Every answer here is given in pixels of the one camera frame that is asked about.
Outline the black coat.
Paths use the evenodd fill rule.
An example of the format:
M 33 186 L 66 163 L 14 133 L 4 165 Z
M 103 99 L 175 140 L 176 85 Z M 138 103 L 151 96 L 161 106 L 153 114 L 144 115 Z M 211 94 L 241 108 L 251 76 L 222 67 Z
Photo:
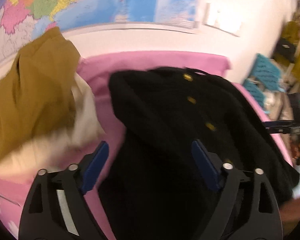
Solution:
M 117 239 L 198 239 L 219 197 L 192 143 L 240 170 L 261 168 L 279 205 L 299 181 L 246 98 L 229 81 L 188 69 L 120 71 L 109 80 L 125 140 L 98 194 Z

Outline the pink floral bed sheet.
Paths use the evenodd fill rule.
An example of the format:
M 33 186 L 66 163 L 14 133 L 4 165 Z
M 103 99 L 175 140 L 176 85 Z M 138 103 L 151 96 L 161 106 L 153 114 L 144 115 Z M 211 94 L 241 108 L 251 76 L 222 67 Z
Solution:
M 126 135 L 101 184 L 119 239 L 282 239 L 283 157 L 242 94 L 192 69 L 109 81 Z

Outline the lower blue plastic basket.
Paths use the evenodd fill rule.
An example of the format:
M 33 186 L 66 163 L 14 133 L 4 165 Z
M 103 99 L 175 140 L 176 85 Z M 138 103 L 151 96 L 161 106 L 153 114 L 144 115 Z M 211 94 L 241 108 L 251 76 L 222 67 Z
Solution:
M 251 96 L 257 101 L 257 103 L 264 108 L 264 102 L 266 96 L 263 92 L 258 88 L 258 86 L 252 83 L 250 80 L 246 79 L 243 82 L 243 87 L 251 94 Z

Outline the blue plastic basket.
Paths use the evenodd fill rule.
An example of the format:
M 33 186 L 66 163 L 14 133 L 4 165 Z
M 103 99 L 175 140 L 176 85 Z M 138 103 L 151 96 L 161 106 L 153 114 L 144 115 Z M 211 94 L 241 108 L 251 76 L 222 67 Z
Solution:
M 251 96 L 257 101 L 257 103 L 264 108 L 264 102 L 266 96 L 263 92 L 258 88 L 258 86 L 252 83 L 250 80 L 246 79 L 243 82 L 243 87 L 251 94 Z
M 255 77 L 268 90 L 280 90 L 281 70 L 277 68 L 269 58 L 262 54 L 256 55 L 249 76 Z

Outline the upper blue plastic basket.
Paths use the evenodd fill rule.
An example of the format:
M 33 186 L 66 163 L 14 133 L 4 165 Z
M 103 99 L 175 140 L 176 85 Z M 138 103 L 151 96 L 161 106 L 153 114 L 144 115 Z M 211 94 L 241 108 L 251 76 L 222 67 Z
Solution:
M 269 58 L 262 54 L 256 55 L 249 76 L 255 77 L 268 90 L 280 90 L 281 70 L 277 68 Z

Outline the cream folded garment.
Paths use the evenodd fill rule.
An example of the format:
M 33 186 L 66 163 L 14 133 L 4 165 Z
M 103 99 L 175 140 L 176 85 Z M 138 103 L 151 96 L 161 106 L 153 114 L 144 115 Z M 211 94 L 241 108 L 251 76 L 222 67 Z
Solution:
M 51 171 L 68 150 L 80 148 L 104 134 L 97 118 L 95 97 L 90 86 L 75 74 L 71 88 L 76 117 L 72 128 L 61 128 L 51 134 L 32 139 L 12 151 L 0 162 L 0 178 L 26 178 L 40 169 Z

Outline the black handbag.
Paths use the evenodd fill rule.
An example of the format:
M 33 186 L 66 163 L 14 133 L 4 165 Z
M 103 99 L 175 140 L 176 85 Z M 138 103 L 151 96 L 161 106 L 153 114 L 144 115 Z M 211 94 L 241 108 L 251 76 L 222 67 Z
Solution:
M 295 61 L 296 45 L 290 43 L 285 38 L 280 38 L 274 49 L 274 54 L 281 55 L 289 61 L 294 63 Z

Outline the mustard folded garment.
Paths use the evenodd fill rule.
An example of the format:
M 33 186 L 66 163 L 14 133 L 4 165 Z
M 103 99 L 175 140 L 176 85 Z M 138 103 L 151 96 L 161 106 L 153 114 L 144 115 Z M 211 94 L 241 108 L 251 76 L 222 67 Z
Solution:
M 0 80 L 0 161 L 33 138 L 74 126 L 80 57 L 58 27 L 18 51 Z

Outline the white wall socket panel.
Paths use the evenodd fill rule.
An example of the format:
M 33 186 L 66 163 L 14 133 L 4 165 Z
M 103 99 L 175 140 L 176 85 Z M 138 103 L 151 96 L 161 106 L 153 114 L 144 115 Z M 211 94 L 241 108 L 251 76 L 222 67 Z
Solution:
M 203 24 L 218 29 L 235 37 L 240 37 L 243 24 L 242 15 L 232 7 L 207 3 Z

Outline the colourful wall map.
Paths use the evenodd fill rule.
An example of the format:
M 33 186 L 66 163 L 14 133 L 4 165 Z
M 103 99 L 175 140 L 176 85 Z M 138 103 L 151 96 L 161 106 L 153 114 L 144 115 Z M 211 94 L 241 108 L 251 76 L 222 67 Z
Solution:
M 0 0 L 0 61 L 53 27 L 142 22 L 197 28 L 199 0 Z

